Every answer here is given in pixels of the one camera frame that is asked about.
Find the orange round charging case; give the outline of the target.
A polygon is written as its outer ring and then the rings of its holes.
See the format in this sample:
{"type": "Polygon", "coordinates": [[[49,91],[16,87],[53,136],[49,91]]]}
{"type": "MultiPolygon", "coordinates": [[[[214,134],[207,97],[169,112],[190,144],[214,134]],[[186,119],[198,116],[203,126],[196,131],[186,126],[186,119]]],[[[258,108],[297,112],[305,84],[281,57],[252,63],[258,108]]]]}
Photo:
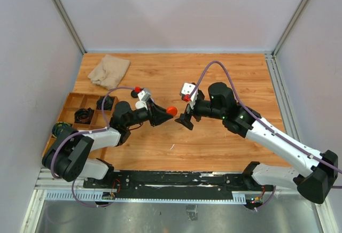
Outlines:
{"type": "Polygon", "coordinates": [[[170,106],[166,109],[166,112],[170,114],[171,116],[175,117],[178,114],[178,110],[174,106],[170,106]]]}

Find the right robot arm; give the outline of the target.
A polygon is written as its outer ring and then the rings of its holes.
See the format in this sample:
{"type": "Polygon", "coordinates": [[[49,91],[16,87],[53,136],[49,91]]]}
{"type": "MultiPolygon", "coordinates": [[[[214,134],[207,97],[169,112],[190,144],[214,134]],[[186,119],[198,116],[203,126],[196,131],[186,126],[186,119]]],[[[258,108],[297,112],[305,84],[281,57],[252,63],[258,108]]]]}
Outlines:
{"type": "Polygon", "coordinates": [[[176,122],[192,130],[192,118],[219,119],[229,132],[263,145],[290,164],[287,168],[249,163],[242,177],[246,189],[279,186],[295,189],[313,203],[324,203],[338,177],[338,156],[334,152],[313,149],[277,129],[258,112],[236,101],[233,90],[223,82],[211,84],[208,93],[206,100],[195,84],[184,83],[180,96],[187,106],[176,122]]]}

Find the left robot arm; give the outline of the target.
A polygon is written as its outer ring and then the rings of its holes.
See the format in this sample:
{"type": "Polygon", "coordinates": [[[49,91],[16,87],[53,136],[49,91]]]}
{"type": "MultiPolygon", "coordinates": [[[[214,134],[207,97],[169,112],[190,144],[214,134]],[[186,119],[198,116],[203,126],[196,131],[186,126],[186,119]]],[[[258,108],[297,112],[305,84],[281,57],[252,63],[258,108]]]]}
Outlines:
{"type": "Polygon", "coordinates": [[[138,104],[140,108],[132,110],[128,102],[118,102],[110,125],[105,128],[88,131],[66,128],[43,156],[42,165],[53,177],[67,182],[78,177],[93,178],[101,187],[110,187],[114,183],[113,166],[100,159],[90,159],[90,152],[124,144],[131,134],[131,126],[148,121],[154,127],[177,115],[175,107],[162,108],[151,99],[138,104]]]}

